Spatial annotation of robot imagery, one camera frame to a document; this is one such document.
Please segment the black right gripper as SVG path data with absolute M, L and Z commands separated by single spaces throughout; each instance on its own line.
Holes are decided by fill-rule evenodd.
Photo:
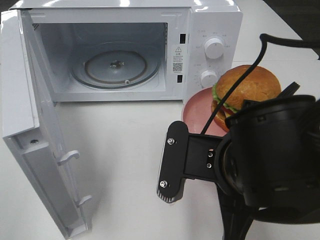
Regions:
M 227 147 L 219 172 L 253 218 L 280 224 L 320 221 L 319 102 L 293 95 L 256 103 L 226 119 Z

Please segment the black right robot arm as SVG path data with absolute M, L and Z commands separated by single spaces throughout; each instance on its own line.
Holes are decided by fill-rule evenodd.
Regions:
M 224 239 L 243 240 L 253 220 L 320 221 L 320 103 L 294 95 L 227 118 L 215 172 Z

